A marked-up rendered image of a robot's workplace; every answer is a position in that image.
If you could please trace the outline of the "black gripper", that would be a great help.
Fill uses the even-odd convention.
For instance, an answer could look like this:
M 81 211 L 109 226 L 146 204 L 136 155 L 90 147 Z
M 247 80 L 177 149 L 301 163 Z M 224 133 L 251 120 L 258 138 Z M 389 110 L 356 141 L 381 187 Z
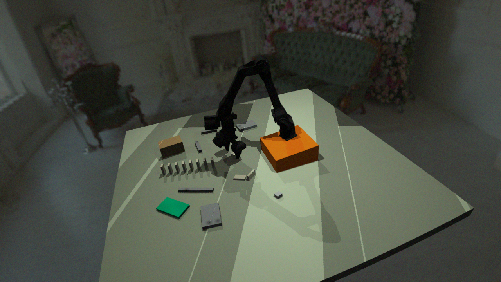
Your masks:
M 235 132 L 235 131 L 236 131 L 236 128 L 235 128 L 235 127 L 233 127 L 233 129 L 232 129 L 232 130 L 223 130 L 223 129 L 222 129 L 221 131 L 222 131 L 223 133 L 225 132 L 225 133 L 226 133 L 226 135 L 228 135 L 228 136 L 229 136 L 229 138 L 230 138 L 230 141 L 229 141 L 229 142 L 227 141 L 227 144 L 224 146 L 224 147 L 225 147 L 225 149 L 226 149 L 227 151 L 229 151 L 229 146 L 230 146 L 230 143 L 232 143 L 232 145 L 231 145 L 231 149 L 232 149 L 232 151 L 235 153 L 235 155 L 236 155 L 236 159 L 239 159 L 240 154 L 241 154 L 241 152 L 243 151 L 243 149 L 246 149 L 246 143 L 242 142 L 241 140 L 236 141 L 236 139 L 237 139 L 238 137 L 236 136 L 236 132 Z

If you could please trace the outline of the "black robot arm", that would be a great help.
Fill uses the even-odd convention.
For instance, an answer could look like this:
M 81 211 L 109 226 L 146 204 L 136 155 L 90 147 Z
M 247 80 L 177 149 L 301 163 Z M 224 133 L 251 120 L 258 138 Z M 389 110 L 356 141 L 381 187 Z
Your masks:
M 286 109 L 280 102 L 277 91 L 271 79 L 270 64 L 264 56 L 258 56 L 255 60 L 240 66 L 237 69 L 236 75 L 230 85 L 230 88 L 224 98 L 221 100 L 216 115 L 204 116 L 205 130 L 217 130 L 220 127 L 220 120 L 223 130 L 232 130 L 234 127 L 233 120 L 237 119 L 237 115 L 232 111 L 233 101 L 242 85 L 243 80 L 247 76 L 260 75 L 265 83 L 265 87 L 270 95 L 274 109 L 271 109 L 274 123 L 280 126 L 280 136 L 288 141 L 297 136 L 295 134 L 295 124 L 292 117 L 287 114 Z M 220 130 L 220 133 L 214 137 L 212 142 L 215 146 L 223 147 L 230 141 L 226 133 Z

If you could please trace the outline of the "green flat rectangular block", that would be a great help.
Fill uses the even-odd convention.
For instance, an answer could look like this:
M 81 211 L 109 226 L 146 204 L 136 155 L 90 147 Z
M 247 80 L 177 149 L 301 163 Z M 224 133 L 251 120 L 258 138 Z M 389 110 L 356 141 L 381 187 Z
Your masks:
M 156 209 L 160 212 L 180 219 L 189 207 L 189 204 L 166 197 Z

